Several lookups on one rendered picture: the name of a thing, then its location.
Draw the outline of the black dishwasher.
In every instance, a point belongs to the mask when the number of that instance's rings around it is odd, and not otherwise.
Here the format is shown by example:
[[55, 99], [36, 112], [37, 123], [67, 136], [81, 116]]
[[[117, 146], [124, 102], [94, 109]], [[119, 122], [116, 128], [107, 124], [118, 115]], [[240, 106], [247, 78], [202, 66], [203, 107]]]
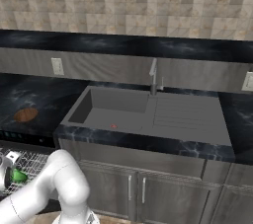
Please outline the black dishwasher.
[[20, 158], [22, 150], [48, 156], [57, 148], [58, 144], [54, 143], [52, 137], [0, 130], [0, 156], [9, 158], [9, 163], [13, 165], [13, 168]]

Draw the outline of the grey cupboard door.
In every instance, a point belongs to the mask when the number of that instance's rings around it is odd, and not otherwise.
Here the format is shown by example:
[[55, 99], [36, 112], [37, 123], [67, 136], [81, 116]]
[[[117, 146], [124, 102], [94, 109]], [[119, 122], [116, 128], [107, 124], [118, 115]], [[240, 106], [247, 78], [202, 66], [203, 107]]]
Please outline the grey cupboard door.
[[[145, 203], [142, 204], [144, 177]], [[220, 191], [218, 184], [139, 173], [137, 219], [144, 224], [211, 224]]]
[[253, 224], [253, 189], [224, 186], [211, 224]]
[[[82, 162], [80, 164], [90, 186], [89, 206], [103, 215], [136, 220], [137, 175], [133, 170]], [[131, 178], [131, 201], [127, 198], [127, 178]]]

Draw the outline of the grey panel under sink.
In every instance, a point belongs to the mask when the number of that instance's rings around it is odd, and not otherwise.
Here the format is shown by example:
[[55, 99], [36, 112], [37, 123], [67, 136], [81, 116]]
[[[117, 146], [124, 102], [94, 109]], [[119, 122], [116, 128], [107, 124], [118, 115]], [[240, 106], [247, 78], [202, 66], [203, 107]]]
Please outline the grey panel under sink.
[[68, 139], [59, 139], [59, 144], [62, 149], [70, 152], [77, 160], [87, 160], [198, 179], [202, 176], [205, 163], [203, 159]]

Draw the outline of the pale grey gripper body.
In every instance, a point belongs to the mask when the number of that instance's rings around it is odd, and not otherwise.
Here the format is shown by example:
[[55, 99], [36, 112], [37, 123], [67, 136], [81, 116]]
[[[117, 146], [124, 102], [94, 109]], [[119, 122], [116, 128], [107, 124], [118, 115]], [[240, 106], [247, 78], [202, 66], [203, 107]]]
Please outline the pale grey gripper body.
[[5, 190], [12, 183], [12, 168], [13, 165], [11, 163], [2, 163], [0, 165], [0, 190]]

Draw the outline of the silver tap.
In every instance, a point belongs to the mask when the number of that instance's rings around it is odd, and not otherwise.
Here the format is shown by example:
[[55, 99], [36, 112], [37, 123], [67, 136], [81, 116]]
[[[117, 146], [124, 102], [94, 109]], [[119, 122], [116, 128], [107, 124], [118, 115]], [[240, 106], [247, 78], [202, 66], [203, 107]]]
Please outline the silver tap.
[[163, 91], [164, 90], [164, 85], [158, 85], [157, 84], [157, 65], [158, 65], [158, 59], [153, 58], [151, 67], [149, 70], [149, 76], [151, 77], [151, 85], [150, 85], [150, 94], [152, 96], [155, 96], [157, 94], [157, 91]]

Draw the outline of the white wall socket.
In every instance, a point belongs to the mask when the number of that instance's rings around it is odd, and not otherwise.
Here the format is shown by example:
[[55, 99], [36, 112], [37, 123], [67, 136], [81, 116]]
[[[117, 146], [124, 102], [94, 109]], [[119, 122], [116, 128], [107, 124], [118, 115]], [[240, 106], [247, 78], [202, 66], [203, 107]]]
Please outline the white wall socket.
[[246, 76], [242, 85], [242, 91], [253, 92], [253, 72], [248, 71], [246, 73]]
[[53, 69], [54, 75], [59, 75], [59, 76], [64, 75], [63, 64], [62, 64], [62, 60], [60, 58], [53, 58], [51, 60], [51, 64], [52, 64], [52, 69]]

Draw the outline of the green cup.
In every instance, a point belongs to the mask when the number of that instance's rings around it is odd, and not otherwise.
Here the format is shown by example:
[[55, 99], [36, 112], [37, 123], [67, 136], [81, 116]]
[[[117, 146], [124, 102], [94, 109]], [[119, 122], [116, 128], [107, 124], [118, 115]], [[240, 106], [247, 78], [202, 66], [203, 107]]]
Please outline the green cup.
[[21, 170], [15, 168], [12, 173], [12, 182], [13, 183], [25, 183], [28, 179], [28, 176], [23, 173]]

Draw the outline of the grey sink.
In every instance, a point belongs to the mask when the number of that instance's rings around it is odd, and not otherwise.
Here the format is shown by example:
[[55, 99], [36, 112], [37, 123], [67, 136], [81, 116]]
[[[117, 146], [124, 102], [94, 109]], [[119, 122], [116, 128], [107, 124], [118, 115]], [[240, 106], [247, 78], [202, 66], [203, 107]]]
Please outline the grey sink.
[[62, 121], [67, 126], [231, 144], [219, 99], [107, 87], [87, 87]]

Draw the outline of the brown bowl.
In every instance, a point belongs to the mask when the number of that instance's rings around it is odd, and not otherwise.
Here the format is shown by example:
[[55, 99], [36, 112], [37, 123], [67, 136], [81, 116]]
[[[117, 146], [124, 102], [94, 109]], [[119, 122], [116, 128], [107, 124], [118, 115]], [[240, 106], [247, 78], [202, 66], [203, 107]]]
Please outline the brown bowl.
[[29, 122], [33, 120], [38, 114], [39, 111], [35, 108], [24, 108], [14, 114], [14, 120], [17, 122]]

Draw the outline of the grey drawer front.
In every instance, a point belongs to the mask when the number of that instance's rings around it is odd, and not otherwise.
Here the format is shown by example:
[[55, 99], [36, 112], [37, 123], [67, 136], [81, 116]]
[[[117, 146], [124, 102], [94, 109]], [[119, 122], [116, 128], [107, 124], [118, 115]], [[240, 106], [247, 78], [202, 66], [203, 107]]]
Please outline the grey drawer front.
[[253, 187], [253, 166], [232, 164], [226, 183], [236, 187]]

